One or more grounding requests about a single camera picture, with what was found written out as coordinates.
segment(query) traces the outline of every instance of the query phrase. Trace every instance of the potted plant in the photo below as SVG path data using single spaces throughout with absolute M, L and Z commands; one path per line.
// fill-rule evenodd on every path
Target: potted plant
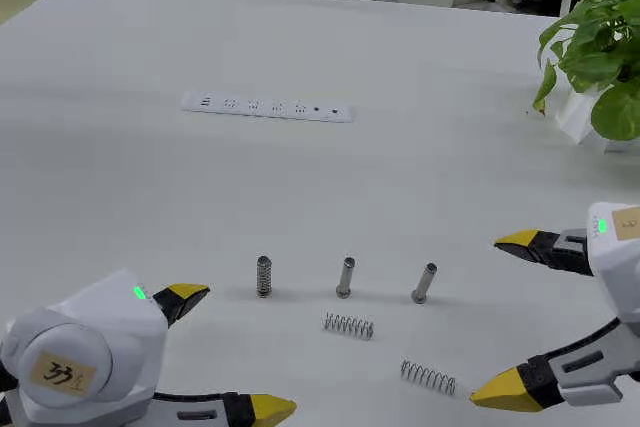
M 541 67 L 547 46 L 555 59 L 546 60 L 537 111 L 545 114 L 560 69 L 573 88 L 561 129 L 601 145 L 640 138 L 640 0 L 582 0 L 540 35 Z

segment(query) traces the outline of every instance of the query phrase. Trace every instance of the metal spring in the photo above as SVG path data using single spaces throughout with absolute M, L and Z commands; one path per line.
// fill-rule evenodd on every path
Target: metal spring
M 400 377 L 422 387 L 437 390 L 442 394 L 453 396 L 456 392 L 455 377 L 408 360 L 402 362 Z
M 271 260 L 263 255 L 258 259 L 256 293 L 259 297 L 268 297 L 271 294 Z
M 324 319 L 324 330 L 352 335 L 363 340 L 373 337 L 373 322 L 327 312 Z

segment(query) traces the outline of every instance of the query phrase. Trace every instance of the robotic arm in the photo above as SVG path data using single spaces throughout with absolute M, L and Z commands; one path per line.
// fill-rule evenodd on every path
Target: robotic arm
M 582 340 L 537 355 L 471 396 L 482 407 L 537 412 L 561 402 L 620 402 L 614 381 L 640 380 L 640 207 L 597 203 L 584 230 L 528 230 L 496 247 L 524 260 L 595 277 L 617 317 Z
M 151 296 L 122 270 L 9 322 L 0 345 L 0 426 L 181 427 L 199 420 L 270 427 L 284 420 L 295 404 L 269 395 L 156 392 L 169 327 L 208 292 L 175 284 Z

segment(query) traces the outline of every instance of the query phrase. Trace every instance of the white planter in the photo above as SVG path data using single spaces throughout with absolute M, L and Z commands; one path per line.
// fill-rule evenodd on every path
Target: white planter
M 640 141 L 607 140 L 591 126 L 591 111 L 602 91 L 590 89 L 584 94 L 571 91 L 567 103 L 556 115 L 558 128 L 576 144 L 587 145 L 599 152 L 627 152 L 640 145 Z

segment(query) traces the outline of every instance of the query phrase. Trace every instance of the green indicator light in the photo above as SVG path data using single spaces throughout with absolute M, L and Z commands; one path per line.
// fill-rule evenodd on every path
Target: green indicator light
M 134 287 L 133 292 L 138 296 L 139 299 L 147 298 L 147 296 L 144 295 L 144 292 L 142 292 L 142 289 L 138 286 Z

